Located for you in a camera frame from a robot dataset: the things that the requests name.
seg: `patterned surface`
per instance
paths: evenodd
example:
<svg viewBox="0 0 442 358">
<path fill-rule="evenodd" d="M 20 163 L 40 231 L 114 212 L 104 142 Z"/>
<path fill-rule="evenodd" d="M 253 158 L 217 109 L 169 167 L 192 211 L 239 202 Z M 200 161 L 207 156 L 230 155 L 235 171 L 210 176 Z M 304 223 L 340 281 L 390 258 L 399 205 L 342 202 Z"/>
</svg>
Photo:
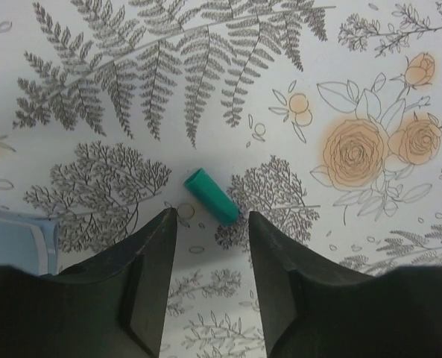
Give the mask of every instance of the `patterned surface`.
<svg viewBox="0 0 442 358">
<path fill-rule="evenodd" d="M 442 0 L 1 0 L 0 211 L 59 219 L 67 267 L 164 207 L 163 358 L 265 356 L 250 210 L 355 270 L 442 265 Z"/>
</svg>

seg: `fern frond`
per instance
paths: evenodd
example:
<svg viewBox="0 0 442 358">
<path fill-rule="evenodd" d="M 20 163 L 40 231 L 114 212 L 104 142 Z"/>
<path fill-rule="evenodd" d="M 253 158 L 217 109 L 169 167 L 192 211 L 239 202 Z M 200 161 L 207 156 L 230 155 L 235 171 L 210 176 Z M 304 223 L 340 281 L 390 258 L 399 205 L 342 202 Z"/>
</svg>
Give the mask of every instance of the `fern frond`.
<svg viewBox="0 0 442 358">
<path fill-rule="evenodd" d="M 280 33 L 279 39 L 282 49 L 288 59 L 303 71 L 302 60 L 300 59 L 300 31 L 302 30 L 302 15 L 292 11 L 291 13 L 280 13 L 269 18 L 275 24 Z"/>
<path fill-rule="evenodd" d="M 131 0 L 131 6 L 140 7 L 138 16 L 145 20 L 148 32 L 157 36 L 179 34 L 201 10 L 200 7 L 184 10 L 186 0 L 174 0 L 166 6 L 166 0 Z"/>
<path fill-rule="evenodd" d="M 71 0 L 83 19 L 94 31 L 97 47 L 103 54 L 119 57 L 132 52 L 139 44 L 146 29 L 137 19 L 125 20 L 124 5 L 113 11 L 110 0 Z"/>
<path fill-rule="evenodd" d="M 54 117 L 67 131 L 73 131 L 77 124 L 77 115 L 73 110 L 72 98 L 68 94 L 59 92 L 48 101 Z"/>
<path fill-rule="evenodd" d="M 227 108 L 224 113 L 226 122 L 231 127 L 239 125 L 242 112 L 242 105 L 245 103 L 243 97 L 247 95 L 246 85 L 253 84 L 260 73 L 255 69 L 267 69 L 268 62 L 274 58 L 269 54 L 281 54 L 279 43 L 279 31 L 274 25 L 267 21 L 261 21 L 258 16 L 252 19 L 245 19 L 227 27 L 231 30 L 229 35 L 233 37 L 231 43 L 236 50 L 237 58 L 233 63 L 237 69 L 227 71 L 234 78 L 228 78 L 225 83 L 229 89 L 223 89 L 222 93 L 228 97 L 227 101 L 221 101 Z"/>
<path fill-rule="evenodd" d="M 76 112 L 91 129 L 97 134 L 106 136 L 101 126 L 101 117 L 104 108 L 101 106 L 101 100 L 97 97 L 100 89 L 95 86 L 92 79 L 80 79 L 68 91 L 68 96 L 72 98 L 72 106 Z"/>
<path fill-rule="evenodd" d="M 71 42 L 72 34 L 68 27 L 62 31 L 59 22 L 54 23 L 50 14 L 40 3 L 34 3 L 34 11 L 40 29 L 47 35 L 47 40 L 54 46 L 63 68 L 71 75 L 85 75 L 92 69 L 86 56 L 92 47 L 93 41 L 83 42 L 83 32 L 80 32 Z"/>
<path fill-rule="evenodd" d="M 208 26 L 186 34 L 178 47 L 181 54 L 187 56 L 184 60 L 188 74 L 186 80 L 189 82 L 185 102 L 186 133 L 195 147 L 199 119 L 206 100 L 215 90 L 212 82 L 221 79 L 220 74 L 226 72 L 224 64 L 231 64 L 230 56 L 236 57 L 236 51 L 229 41 L 211 32 Z"/>
<path fill-rule="evenodd" d="M 16 111 L 18 121 L 13 121 L 14 128 L 35 127 L 37 122 L 47 125 L 50 123 L 51 109 L 48 104 L 38 105 L 26 98 L 17 98 L 17 104 L 22 110 Z"/>
<path fill-rule="evenodd" d="M 116 117 L 118 118 L 123 131 L 128 137 L 133 138 L 130 129 L 130 107 L 131 99 L 134 97 L 136 86 L 132 83 L 138 78 L 134 69 L 136 62 L 132 60 L 121 60 L 117 63 L 110 63 L 95 74 L 96 84 L 101 85 L 103 91 L 108 91 L 111 102 L 115 106 Z"/>
<path fill-rule="evenodd" d="M 211 0 L 201 6 L 201 17 L 216 22 L 234 20 L 250 9 L 249 0 Z"/>
<path fill-rule="evenodd" d="M 138 70 L 139 79 L 144 81 L 140 86 L 140 97 L 143 102 L 143 114 L 148 123 L 150 133 L 155 139 L 160 140 L 160 123 L 162 114 L 165 112 L 164 105 L 173 95 L 171 87 L 177 83 L 170 78 L 172 75 L 180 75 L 181 60 L 171 54 L 177 48 L 171 43 L 160 40 L 148 46 L 136 59 L 140 62 Z"/>
</svg>

